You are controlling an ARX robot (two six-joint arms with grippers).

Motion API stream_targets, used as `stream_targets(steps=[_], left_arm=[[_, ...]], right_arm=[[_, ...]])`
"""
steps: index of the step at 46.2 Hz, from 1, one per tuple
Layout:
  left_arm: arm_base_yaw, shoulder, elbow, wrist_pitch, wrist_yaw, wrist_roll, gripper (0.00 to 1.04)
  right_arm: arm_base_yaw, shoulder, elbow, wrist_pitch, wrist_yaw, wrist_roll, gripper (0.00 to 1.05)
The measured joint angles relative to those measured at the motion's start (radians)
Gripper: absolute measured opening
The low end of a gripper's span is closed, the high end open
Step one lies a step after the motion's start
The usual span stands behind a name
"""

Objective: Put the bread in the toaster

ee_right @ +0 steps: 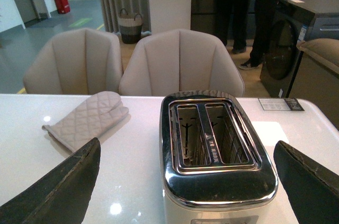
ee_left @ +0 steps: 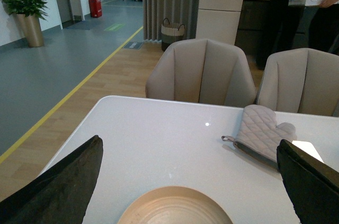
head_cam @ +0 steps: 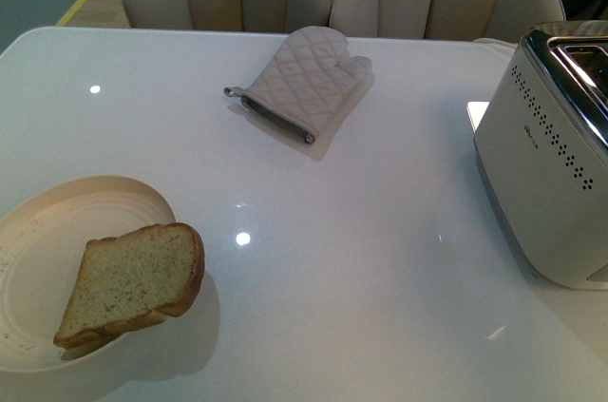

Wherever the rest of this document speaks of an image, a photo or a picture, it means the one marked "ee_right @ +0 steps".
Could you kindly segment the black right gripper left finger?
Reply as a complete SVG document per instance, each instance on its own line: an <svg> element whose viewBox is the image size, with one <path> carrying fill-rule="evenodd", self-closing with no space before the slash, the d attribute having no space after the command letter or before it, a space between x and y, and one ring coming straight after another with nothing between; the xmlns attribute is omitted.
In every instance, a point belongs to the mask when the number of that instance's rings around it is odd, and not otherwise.
<svg viewBox="0 0 339 224"><path fill-rule="evenodd" d="M101 145L93 138L1 206L1 223L82 223L100 169Z"/></svg>

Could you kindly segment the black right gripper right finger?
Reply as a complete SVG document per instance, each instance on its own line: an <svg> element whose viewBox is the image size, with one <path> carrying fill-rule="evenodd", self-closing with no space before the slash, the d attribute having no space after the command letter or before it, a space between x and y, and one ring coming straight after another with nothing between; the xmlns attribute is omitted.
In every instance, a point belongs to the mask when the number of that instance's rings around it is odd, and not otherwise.
<svg viewBox="0 0 339 224"><path fill-rule="evenodd" d="M298 222L338 223L338 175L281 140L273 157Z"/></svg>

